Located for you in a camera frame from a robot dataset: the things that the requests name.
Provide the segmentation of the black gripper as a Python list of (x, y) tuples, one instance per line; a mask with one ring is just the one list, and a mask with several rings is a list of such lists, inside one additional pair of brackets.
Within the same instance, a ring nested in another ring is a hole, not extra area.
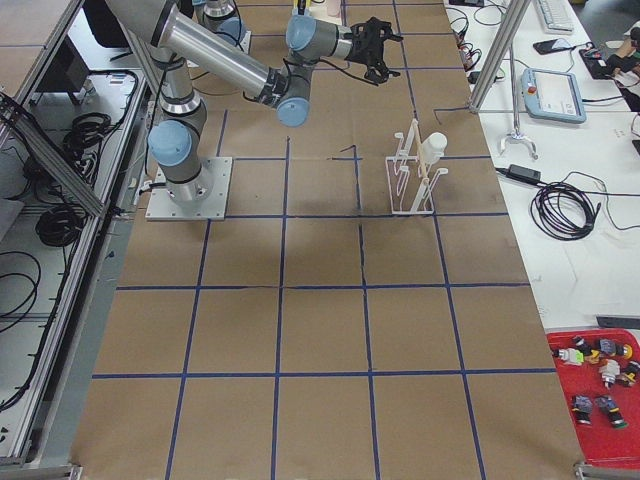
[(384, 42), (392, 39), (391, 23), (377, 17), (371, 17), (350, 27), (349, 60), (367, 66), (364, 79), (368, 83), (384, 84), (390, 77), (401, 75), (399, 71), (386, 67), (384, 62)]

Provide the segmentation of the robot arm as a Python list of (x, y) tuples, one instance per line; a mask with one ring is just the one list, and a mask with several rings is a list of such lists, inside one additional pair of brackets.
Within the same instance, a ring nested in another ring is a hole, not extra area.
[(233, 1), (195, 0), (192, 5), (200, 25), (232, 46), (240, 46), (246, 27)]
[(147, 145), (165, 177), (166, 198), (180, 206), (201, 204), (216, 184), (197, 154), (206, 111), (188, 78), (188, 62), (239, 88), (251, 102), (273, 108), (283, 125), (299, 127), (309, 114), (312, 75), (319, 62), (335, 57), (363, 65), (363, 82), (378, 86), (395, 74), (384, 62), (385, 42), (402, 39), (390, 23), (376, 17), (344, 26), (297, 11), (287, 25), (284, 65), (275, 69), (223, 39), (222, 25), (237, 17), (233, 9), (215, 16), (208, 2), (203, 21), (197, 22), (175, 1), (110, 1), (107, 6), (148, 45), (166, 74), (160, 95), (167, 117), (151, 129)]

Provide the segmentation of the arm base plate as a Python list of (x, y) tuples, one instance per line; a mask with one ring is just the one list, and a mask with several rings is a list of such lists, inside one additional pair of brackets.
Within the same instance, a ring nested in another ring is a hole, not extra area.
[(155, 182), (164, 186), (150, 193), (146, 219), (150, 221), (223, 221), (232, 177), (231, 157), (208, 157), (201, 160), (201, 171), (189, 183), (168, 181), (158, 168)]
[(227, 43), (229, 43), (232, 47), (238, 48), (240, 51), (245, 53), (250, 52), (251, 34), (252, 32), (247, 30), (244, 33), (243, 37), (241, 39), (238, 39), (227, 32), (217, 32), (217, 35)]

